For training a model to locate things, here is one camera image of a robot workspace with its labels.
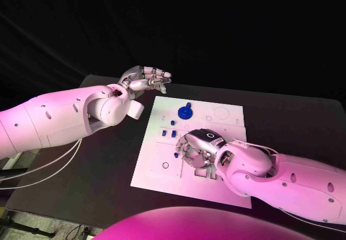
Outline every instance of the floor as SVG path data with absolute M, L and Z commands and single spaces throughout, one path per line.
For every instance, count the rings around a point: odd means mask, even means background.
M 39 150 L 31 150 L 24 152 L 13 168 L 28 168 L 34 162 L 35 156 Z M 0 160 L 0 167 L 5 165 L 6 159 Z M 21 182 L 21 177 L 5 181 L 0 184 L 0 187 L 16 186 Z M 37 216 L 24 212 L 9 212 L 8 213 L 9 219 L 12 219 L 16 223 L 24 224 L 29 227 L 39 228 L 39 230 L 55 233 L 54 240 L 65 240 L 70 232 L 75 227 L 80 225 L 63 220 L 51 219 L 42 216 Z M 103 229 L 91 228 L 91 235 L 97 235 Z M 68 240 L 74 239 L 77 234 L 77 230 L 70 234 Z M 0 240 L 48 240 L 50 238 L 42 235 L 34 235 L 29 232 L 16 230 L 13 228 L 0 230 Z

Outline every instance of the robotic hand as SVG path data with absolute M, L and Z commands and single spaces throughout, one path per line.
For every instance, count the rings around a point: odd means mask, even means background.
M 37 96 L 0 112 L 0 159 L 32 149 L 65 145 L 100 129 L 116 126 L 126 115 L 140 118 L 135 101 L 145 90 L 166 93 L 172 74 L 136 66 L 117 84 L 91 86 Z
M 176 151 L 181 150 L 192 167 L 215 165 L 217 174 L 237 195 L 257 197 L 313 221 L 346 225 L 345 170 L 238 139 L 227 142 L 210 129 L 197 129 L 179 139 Z

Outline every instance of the black background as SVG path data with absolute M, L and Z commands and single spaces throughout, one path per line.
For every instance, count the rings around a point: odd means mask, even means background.
M 0 110 L 86 75 L 158 67 L 174 83 L 336 99 L 346 106 L 334 3 L 12 0 L 0 4 Z

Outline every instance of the circular hole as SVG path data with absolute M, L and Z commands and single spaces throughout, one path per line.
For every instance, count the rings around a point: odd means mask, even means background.
M 332 182 L 328 184 L 328 191 L 329 191 L 331 193 L 335 191 L 335 185 L 334 185 Z
M 296 183 L 296 182 L 297 182 L 297 176 L 296 176 L 296 174 L 295 174 L 295 173 L 290 175 L 290 181 L 292 181 L 293 183 Z

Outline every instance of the white panel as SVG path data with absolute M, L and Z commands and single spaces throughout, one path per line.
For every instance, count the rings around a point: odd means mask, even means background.
M 192 118 L 179 118 L 179 108 L 191 103 Z M 215 169 L 198 170 L 175 158 L 179 138 L 192 130 L 210 128 L 231 141 L 247 140 L 243 106 L 158 96 L 155 99 L 145 140 L 142 144 L 132 186 L 251 208 L 251 198 L 228 189 L 223 178 L 215 179 Z

